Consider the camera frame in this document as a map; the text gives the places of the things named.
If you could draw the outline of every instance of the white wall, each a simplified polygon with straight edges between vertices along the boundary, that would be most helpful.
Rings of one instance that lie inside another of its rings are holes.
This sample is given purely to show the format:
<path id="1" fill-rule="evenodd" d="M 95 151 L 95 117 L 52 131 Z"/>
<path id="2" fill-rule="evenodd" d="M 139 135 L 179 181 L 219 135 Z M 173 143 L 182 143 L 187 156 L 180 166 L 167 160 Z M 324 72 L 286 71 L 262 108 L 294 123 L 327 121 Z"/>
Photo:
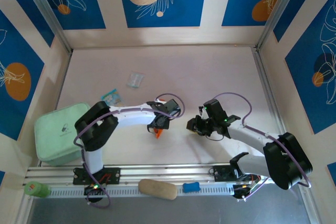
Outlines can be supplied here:
<path id="1" fill-rule="evenodd" d="M 0 134 L 0 170 L 6 172 L 0 188 L 0 222 L 13 223 L 24 176 L 37 159 L 34 123 L 39 116 L 55 108 L 68 54 L 57 39 L 49 48 L 16 0 L 0 0 L 0 9 L 45 63 L 18 140 Z"/>
<path id="2" fill-rule="evenodd" d="M 263 26 L 222 27 L 227 2 L 204 0 L 200 27 L 128 29 L 121 0 L 98 0 L 106 29 L 67 30 L 65 34 L 73 48 L 198 43 L 255 45 Z"/>
<path id="3" fill-rule="evenodd" d="M 306 0 L 279 43 L 270 36 L 261 51 L 280 113 L 312 162 L 312 193 L 323 223 L 335 223 L 336 188 L 327 165 L 336 161 L 336 125 L 314 135 L 285 57 L 327 0 Z"/>

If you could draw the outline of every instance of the green container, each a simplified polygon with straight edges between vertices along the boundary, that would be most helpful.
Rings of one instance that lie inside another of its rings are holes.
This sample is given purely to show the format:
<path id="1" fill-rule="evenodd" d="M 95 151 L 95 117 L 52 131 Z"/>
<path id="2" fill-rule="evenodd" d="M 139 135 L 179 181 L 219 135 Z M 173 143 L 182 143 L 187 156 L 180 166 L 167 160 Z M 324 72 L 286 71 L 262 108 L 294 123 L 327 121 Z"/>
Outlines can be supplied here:
<path id="1" fill-rule="evenodd" d="M 25 194 L 45 198 L 50 195 L 50 189 L 47 185 L 31 181 L 25 185 Z"/>
<path id="2" fill-rule="evenodd" d="M 80 158 L 80 147 L 73 144 L 77 136 L 75 123 L 89 109 L 88 104 L 78 103 L 45 114 L 36 121 L 36 153 L 41 161 L 59 166 Z"/>

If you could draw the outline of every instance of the orange object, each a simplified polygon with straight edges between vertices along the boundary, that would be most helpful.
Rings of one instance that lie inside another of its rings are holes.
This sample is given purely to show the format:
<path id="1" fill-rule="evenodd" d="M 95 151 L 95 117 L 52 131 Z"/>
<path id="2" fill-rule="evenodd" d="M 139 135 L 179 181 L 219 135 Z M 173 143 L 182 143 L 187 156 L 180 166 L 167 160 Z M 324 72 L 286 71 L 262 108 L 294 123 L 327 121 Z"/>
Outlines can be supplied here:
<path id="1" fill-rule="evenodd" d="M 163 129 L 159 129 L 158 130 L 158 129 L 154 128 L 154 133 L 155 133 L 156 139 L 159 139 L 159 137 L 161 136 L 162 132 L 163 132 Z"/>

